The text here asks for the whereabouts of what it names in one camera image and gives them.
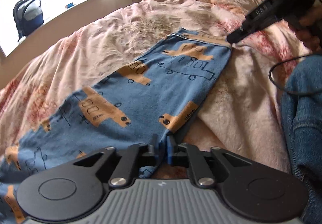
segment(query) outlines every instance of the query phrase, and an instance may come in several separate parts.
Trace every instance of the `blue fabric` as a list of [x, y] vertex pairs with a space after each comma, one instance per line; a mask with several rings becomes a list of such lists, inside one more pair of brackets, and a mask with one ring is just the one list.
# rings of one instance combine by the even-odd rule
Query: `blue fabric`
[[[322, 56], [310, 56], [299, 63], [286, 88], [297, 92], [322, 88]], [[306, 224], [322, 223], [322, 94], [296, 97], [285, 93], [281, 112], [292, 172], [309, 191], [303, 220]]]
[[[181, 29], [96, 85], [74, 92], [37, 131], [7, 149], [0, 166], [0, 220], [20, 222], [14, 194], [32, 174], [102, 147], [149, 143], [152, 136], [163, 145], [169, 134], [180, 142], [231, 55], [229, 47], [189, 34], [198, 35]], [[141, 177], [154, 170], [141, 169]]]

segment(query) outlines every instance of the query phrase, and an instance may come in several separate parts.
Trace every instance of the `beige wall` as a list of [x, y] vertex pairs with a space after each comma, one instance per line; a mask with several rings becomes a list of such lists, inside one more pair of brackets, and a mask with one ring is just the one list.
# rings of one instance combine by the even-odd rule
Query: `beige wall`
[[69, 36], [75, 30], [105, 17], [114, 10], [116, 9], [111, 8], [108, 0], [88, 0], [41, 26], [6, 59], [1, 60], [0, 89], [6, 86], [30, 60], [45, 52], [60, 38]]

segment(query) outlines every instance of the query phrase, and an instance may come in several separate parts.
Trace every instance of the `gray plastic base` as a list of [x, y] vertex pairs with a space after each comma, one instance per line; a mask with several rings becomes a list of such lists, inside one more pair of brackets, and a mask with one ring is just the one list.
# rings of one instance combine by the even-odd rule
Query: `gray plastic base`
[[[194, 187], [188, 179], [137, 179], [113, 190], [102, 206], [73, 224], [251, 224], [237, 216], [212, 190]], [[283, 222], [302, 224], [300, 219]], [[39, 224], [27, 219], [24, 224]]]

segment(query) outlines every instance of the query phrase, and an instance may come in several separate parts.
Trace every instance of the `metal rivet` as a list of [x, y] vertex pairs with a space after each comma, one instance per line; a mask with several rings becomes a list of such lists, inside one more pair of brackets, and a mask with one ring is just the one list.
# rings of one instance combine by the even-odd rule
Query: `metal rivet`
[[210, 186], [215, 183], [215, 181], [210, 177], [202, 177], [198, 180], [198, 183], [202, 186]]
[[115, 177], [111, 179], [111, 184], [113, 186], [122, 186], [126, 183], [126, 179], [123, 177]]

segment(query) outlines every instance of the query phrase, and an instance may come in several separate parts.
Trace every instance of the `denim leg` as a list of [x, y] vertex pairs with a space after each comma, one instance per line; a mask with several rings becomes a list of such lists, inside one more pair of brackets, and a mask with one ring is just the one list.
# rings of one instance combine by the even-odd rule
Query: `denim leg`
[[[299, 63], [286, 88], [298, 92], [322, 88], [322, 56]], [[281, 113], [293, 175], [309, 191], [303, 220], [306, 224], [322, 223], [322, 94], [296, 97], [284, 93]]]

